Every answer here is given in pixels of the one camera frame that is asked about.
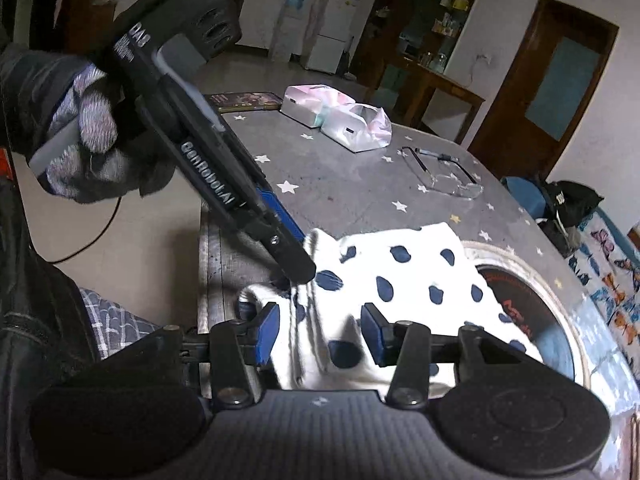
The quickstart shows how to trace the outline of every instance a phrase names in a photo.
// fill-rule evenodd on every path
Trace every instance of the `blue stool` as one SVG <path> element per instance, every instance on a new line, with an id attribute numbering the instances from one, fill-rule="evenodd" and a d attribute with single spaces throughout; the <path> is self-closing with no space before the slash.
<path id="1" fill-rule="evenodd" d="M 533 182 L 519 176 L 506 176 L 501 182 L 532 218 L 542 218 L 545 215 L 545 198 Z"/>

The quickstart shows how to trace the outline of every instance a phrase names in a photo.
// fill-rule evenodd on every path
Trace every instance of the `floor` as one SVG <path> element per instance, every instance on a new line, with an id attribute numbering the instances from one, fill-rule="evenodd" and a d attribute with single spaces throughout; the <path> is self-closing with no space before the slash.
<path id="1" fill-rule="evenodd" d="M 325 83 L 354 99 L 364 88 L 294 63 L 247 54 L 222 54 L 196 77 L 203 93 L 270 91 L 292 84 Z M 25 161 L 16 158 L 18 180 L 33 242 L 47 260 L 79 249 L 101 231 L 115 200 L 92 205 L 48 195 Z M 89 250 L 60 265 L 79 286 L 92 288 L 158 324 L 196 323 L 200 198 L 181 174 L 155 195 L 124 197 L 107 233 Z"/>

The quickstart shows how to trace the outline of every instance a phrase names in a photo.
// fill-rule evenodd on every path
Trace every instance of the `gray glove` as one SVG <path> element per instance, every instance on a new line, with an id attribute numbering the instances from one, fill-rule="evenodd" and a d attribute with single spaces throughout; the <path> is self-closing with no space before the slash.
<path id="1" fill-rule="evenodd" d="M 56 134 L 64 136 L 76 120 L 78 124 L 74 143 L 46 166 L 50 192 L 88 203 L 123 196 L 133 189 L 145 196 L 169 183 L 175 167 L 154 152 L 153 143 L 146 151 L 141 149 L 144 139 L 135 149 L 126 144 L 114 146 L 118 131 L 111 104 L 119 97 L 119 86 L 94 65 L 76 76 L 49 127 L 48 137 L 55 139 Z"/>

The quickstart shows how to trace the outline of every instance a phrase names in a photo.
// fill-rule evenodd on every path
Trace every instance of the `white refrigerator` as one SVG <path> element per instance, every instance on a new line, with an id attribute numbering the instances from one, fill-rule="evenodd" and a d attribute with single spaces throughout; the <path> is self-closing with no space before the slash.
<path id="1" fill-rule="evenodd" d="M 307 70 L 335 74 L 351 40 L 351 22 L 359 0 L 317 0 L 309 17 L 300 56 Z"/>

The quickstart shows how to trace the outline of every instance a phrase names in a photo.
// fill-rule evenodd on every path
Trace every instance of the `checkered pants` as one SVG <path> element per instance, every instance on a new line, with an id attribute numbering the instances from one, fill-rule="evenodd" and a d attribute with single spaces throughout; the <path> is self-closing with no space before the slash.
<path id="1" fill-rule="evenodd" d="M 89 313 L 101 359 L 106 359 L 159 328 L 134 316 L 119 304 L 105 300 L 97 292 L 80 288 L 80 294 Z"/>

